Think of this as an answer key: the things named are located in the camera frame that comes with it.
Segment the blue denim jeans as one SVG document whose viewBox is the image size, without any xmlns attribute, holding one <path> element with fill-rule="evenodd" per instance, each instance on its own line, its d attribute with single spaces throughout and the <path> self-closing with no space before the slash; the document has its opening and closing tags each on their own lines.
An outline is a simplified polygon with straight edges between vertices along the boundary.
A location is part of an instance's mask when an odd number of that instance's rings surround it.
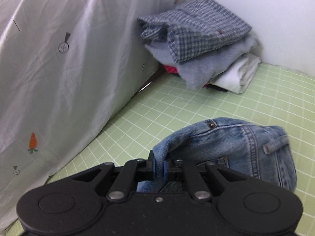
<svg viewBox="0 0 315 236">
<path fill-rule="evenodd" d="M 289 137 L 280 126 L 259 126 L 233 118 L 197 122 L 165 137 L 153 147 L 157 177 L 138 183 L 138 192 L 181 191 L 163 179 L 163 163 L 171 159 L 197 166 L 222 165 L 240 173 L 295 191 L 297 175 Z"/>
</svg>

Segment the red folded garment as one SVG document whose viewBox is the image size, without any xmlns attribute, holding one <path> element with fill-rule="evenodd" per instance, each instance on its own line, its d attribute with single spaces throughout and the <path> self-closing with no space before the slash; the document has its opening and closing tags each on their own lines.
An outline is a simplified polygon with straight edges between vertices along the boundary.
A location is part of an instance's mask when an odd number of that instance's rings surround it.
<svg viewBox="0 0 315 236">
<path fill-rule="evenodd" d="M 210 85 L 208 80 L 205 80 L 203 74 L 196 68 L 182 68 L 179 69 L 172 65 L 163 65 L 167 73 L 180 77 L 186 83 L 189 89 L 201 89 Z"/>
</svg>

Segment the grey folded sweater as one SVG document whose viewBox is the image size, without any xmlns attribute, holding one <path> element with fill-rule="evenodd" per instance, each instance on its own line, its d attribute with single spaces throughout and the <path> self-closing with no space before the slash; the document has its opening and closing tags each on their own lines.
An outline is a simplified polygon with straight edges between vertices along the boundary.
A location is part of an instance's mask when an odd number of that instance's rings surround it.
<svg viewBox="0 0 315 236">
<path fill-rule="evenodd" d="M 175 59 L 171 57 L 166 43 L 161 41 L 153 41 L 151 44 L 146 44 L 145 47 L 162 65 L 172 65 L 178 69 L 180 67 L 199 69 L 205 80 L 211 83 L 214 78 L 227 71 L 235 60 L 243 54 L 251 53 L 251 50 L 255 49 L 258 45 L 258 38 L 254 34 L 249 33 L 234 44 L 198 55 L 185 62 L 175 62 Z"/>
</svg>

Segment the white folded garment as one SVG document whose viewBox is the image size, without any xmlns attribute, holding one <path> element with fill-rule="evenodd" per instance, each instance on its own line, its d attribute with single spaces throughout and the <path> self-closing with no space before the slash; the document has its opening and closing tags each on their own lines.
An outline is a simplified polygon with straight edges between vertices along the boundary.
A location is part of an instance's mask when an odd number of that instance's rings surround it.
<svg viewBox="0 0 315 236">
<path fill-rule="evenodd" d="M 260 63 L 258 56 L 251 53 L 243 54 L 227 71 L 214 78 L 211 84 L 235 94 L 242 94 L 253 80 Z"/>
</svg>

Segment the green grid cutting mat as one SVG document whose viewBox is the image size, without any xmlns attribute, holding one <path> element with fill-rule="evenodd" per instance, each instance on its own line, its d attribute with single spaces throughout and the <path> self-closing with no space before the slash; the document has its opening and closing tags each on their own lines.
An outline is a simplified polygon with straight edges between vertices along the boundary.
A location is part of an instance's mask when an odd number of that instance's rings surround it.
<svg viewBox="0 0 315 236">
<path fill-rule="evenodd" d="M 217 117 L 278 125 L 287 132 L 297 172 L 296 194 L 304 207 L 297 233 L 314 235 L 314 78 L 265 63 L 240 95 L 214 89 L 189 91 L 180 78 L 161 76 L 132 98 L 51 181 L 105 161 L 121 166 L 133 158 L 146 158 L 172 132 Z"/>
</svg>

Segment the grey carrot print storage bag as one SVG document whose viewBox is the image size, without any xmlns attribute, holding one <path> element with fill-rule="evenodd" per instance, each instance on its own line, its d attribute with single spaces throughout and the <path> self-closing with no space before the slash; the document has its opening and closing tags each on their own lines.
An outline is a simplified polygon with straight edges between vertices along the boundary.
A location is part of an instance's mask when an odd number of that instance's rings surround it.
<svg viewBox="0 0 315 236">
<path fill-rule="evenodd" d="M 189 0 L 1 0 L 1 230 L 157 71 L 137 19 Z"/>
</svg>

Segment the blue plaid folded shirt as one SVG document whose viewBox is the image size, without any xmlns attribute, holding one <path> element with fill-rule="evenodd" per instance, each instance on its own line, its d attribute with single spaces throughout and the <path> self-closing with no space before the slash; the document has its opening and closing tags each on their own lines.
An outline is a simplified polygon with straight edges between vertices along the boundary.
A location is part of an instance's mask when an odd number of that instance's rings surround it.
<svg viewBox="0 0 315 236">
<path fill-rule="evenodd" d="M 175 63 L 233 44 L 252 27 L 214 0 L 192 0 L 158 14 L 138 18 L 141 37 L 167 44 Z"/>
</svg>

